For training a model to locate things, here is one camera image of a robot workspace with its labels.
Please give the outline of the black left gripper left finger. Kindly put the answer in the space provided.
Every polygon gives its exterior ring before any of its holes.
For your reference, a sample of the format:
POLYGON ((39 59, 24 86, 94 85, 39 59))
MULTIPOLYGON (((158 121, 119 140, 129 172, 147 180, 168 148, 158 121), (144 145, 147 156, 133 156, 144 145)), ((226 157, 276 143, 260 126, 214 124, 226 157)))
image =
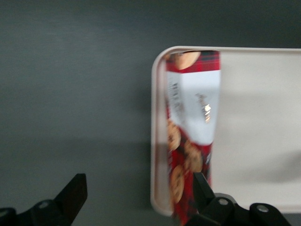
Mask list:
POLYGON ((2 226, 71 226, 87 200, 87 178, 76 174, 54 198, 42 200, 18 214, 14 208, 0 209, 2 226))

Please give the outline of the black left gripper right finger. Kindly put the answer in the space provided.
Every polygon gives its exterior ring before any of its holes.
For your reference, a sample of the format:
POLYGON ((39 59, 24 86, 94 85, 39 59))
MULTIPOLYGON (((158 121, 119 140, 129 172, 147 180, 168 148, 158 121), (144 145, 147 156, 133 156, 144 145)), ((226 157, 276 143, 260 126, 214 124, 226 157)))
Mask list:
POLYGON ((189 226, 290 226, 283 214, 266 203, 253 203, 244 209, 226 194, 214 193, 202 173, 193 174, 193 195, 198 213, 189 226))

